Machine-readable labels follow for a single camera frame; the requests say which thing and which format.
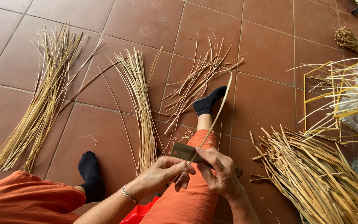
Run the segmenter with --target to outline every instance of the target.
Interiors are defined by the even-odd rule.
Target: wheel
[[[358,13],[358,7],[357,8],[355,8],[353,11],[352,11],[352,15],[357,15],[357,13]]]

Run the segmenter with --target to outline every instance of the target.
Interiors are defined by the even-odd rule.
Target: woman's right hand
[[[209,189],[212,192],[221,194],[229,202],[241,200],[245,189],[236,176],[236,166],[233,160],[218,152],[215,148],[203,150],[197,147],[196,150],[197,154],[209,162],[216,170],[216,175],[214,176],[211,169],[206,165],[202,163],[197,164],[197,169],[201,172]]]

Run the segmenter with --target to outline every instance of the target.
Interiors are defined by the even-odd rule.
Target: person
[[[199,146],[206,137],[212,126],[212,106],[224,96],[226,88],[219,87],[193,103],[198,116],[197,132],[188,145]],[[106,199],[98,160],[90,151],[84,153],[78,163],[85,181],[79,186],[67,186],[16,171],[0,181],[0,223],[120,223],[144,197],[153,195],[185,172],[178,184],[171,183],[141,224],[211,223],[218,194],[229,201],[235,224],[259,224],[247,193],[236,177],[233,160],[218,152],[215,146],[216,137],[211,132],[203,149],[196,148],[215,170],[194,163],[186,170],[185,161],[161,156],[135,180]],[[101,202],[82,216],[71,213],[84,203],[96,201]]]

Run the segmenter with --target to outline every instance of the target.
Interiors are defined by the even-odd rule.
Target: woman's left hand
[[[177,175],[182,174],[187,167],[186,161],[171,156],[161,156],[146,171],[125,187],[126,192],[137,201],[145,196],[153,195],[167,182],[172,181]],[[196,174],[193,166],[189,166],[183,175],[181,182],[175,185],[175,190],[186,189],[190,176]]]

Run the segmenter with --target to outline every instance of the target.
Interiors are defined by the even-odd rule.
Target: orange pants
[[[187,145],[201,145],[207,132],[199,130]],[[203,148],[215,146],[215,134],[211,133]],[[209,191],[196,171],[186,190],[176,192],[171,184],[141,223],[211,223],[218,195]],[[79,216],[70,212],[85,201],[85,194],[71,186],[16,171],[0,181],[0,223],[73,223]]]

